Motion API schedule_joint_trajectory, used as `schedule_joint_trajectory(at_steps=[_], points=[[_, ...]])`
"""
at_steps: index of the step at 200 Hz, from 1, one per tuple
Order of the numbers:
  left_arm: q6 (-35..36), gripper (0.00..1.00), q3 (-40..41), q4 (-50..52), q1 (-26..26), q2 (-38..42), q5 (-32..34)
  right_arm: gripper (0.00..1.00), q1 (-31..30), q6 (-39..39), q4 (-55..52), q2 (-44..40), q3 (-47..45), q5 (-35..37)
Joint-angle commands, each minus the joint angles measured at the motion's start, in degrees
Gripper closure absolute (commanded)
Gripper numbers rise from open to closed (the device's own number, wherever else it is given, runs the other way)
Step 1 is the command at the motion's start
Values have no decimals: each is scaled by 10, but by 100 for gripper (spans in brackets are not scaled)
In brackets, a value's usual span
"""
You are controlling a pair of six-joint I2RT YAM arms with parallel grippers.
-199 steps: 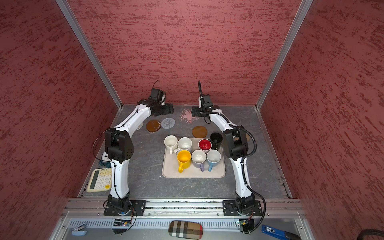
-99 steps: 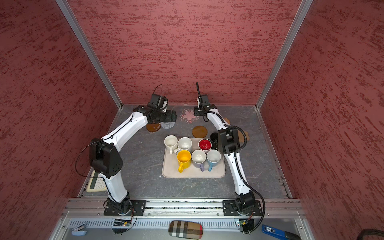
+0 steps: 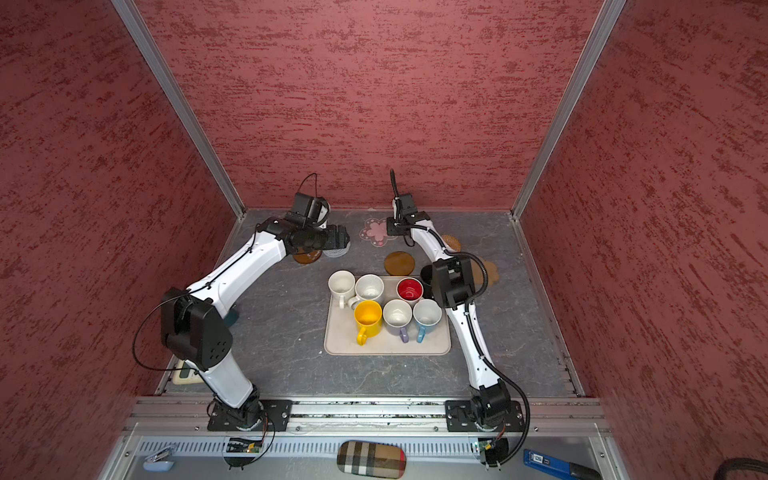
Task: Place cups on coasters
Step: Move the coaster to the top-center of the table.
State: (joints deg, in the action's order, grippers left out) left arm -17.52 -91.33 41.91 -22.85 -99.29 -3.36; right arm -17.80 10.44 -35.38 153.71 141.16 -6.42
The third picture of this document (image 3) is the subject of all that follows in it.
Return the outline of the dark brown glossy coaster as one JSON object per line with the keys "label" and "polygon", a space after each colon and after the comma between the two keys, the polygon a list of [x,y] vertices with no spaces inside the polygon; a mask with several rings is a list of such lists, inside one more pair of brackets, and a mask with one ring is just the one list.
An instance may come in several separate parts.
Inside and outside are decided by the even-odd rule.
{"label": "dark brown glossy coaster", "polygon": [[313,250],[313,251],[293,254],[292,257],[297,263],[302,265],[308,265],[319,260],[322,257],[322,255],[323,253],[321,250]]}

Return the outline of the pink flower coaster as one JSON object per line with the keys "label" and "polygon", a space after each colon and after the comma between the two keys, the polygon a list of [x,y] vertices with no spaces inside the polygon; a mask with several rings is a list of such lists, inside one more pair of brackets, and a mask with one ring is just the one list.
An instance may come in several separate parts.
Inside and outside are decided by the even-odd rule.
{"label": "pink flower coaster", "polygon": [[385,218],[368,218],[359,234],[363,241],[371,243],[376,248],[384,247],[393,236],[387,232],[387,223]]}

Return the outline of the grey woven round coaster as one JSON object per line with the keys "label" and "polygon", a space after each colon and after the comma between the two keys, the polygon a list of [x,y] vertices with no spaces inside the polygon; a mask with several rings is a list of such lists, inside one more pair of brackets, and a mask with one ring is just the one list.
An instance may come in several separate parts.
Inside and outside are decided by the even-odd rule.
{"label": "grey woven round coaster", "polygon": [[349,252],[350,247],[351,245],[347,245],[344,248],[324,250],[323,254],[328,258],[340,258]]}

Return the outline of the brown cork round coaster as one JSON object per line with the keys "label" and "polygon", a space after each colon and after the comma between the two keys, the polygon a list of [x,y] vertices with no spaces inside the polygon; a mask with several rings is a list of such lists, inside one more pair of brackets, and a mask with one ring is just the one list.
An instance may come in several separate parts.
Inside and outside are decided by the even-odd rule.
{"label": "brown cork round coaster", "polygon": [[384,268],[391,276],[409,276],[415,265],[414,257],[405,251],[392,252],[384,260]]}

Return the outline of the brown wooden flower coaster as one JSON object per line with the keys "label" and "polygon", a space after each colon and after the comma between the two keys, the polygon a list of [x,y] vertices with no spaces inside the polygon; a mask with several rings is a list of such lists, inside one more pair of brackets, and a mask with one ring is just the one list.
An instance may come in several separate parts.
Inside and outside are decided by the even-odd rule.
{"label": "brown wooden flower coaster", "polygon": [[[491,287],[500,280],[498,267],[493,262],[486,261],[484,259],[482,259],[482,263],[488,277],[487,285],[488,287]],[[483,285],[483,270],[475,261],[473,261],[472,271],[473,271],[475,286],[477,289],[480,289]]]}

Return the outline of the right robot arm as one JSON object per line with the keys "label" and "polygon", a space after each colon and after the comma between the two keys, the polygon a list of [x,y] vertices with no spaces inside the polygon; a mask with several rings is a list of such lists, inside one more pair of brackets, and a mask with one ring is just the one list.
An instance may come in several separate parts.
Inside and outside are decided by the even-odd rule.
{"label": "right robot arm", "polygon": [[387,232],[420,246],[431,261],[430,288],[435,302],[453,325],[467,364],[473,397],[469,417],[480,428],[491,430],[513,412],[512,400],[492,363],[477,318],[477,299],[487,289],[488,275],[476,285],[472,265],[480,262],[471,253],[451,248],[434,228],[430,217],[414,208],[394,206],[386,219]]}

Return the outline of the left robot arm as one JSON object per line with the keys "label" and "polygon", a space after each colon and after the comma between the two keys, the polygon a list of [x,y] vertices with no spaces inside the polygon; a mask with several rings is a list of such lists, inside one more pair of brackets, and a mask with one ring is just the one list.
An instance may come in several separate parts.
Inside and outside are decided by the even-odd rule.
{"label": "left robot arm", "polygon": [[342,225],[271,217],[213,272],[184,290],[171,288],[160,305],[160,339],[173,355],[198,372],[213,392],[214,412],[241,431],[266,421],[256,386],[232,353],[233,336],[224,318],[240,296],[269,268],[289,255],[347,247]]}

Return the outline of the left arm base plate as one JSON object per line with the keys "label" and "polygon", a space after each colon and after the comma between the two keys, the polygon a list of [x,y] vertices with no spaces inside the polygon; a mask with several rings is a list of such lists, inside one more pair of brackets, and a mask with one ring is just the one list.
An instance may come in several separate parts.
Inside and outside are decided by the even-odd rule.
{"label": "left arm base plate", "polygon": [[211,432],[258,432],[265,428],[285,432],[291,417],[291,400],[262,399],[250,410],[235,410],[218,400],[209,404],[207,430]]}

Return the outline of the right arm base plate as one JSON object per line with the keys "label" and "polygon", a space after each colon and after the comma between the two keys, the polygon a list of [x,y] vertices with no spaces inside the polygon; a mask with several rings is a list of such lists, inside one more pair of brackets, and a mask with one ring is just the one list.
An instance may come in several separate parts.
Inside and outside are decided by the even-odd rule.
{"label": "right arm base plate", "polygon": [[511,402],[512,411],[504,415],[503,420],[492,425],[482,425],[472,416],[469,400],[447,400],[444,402],[447,429],[449,432],[501,432],[522,433],[525,417],[518,401]]}

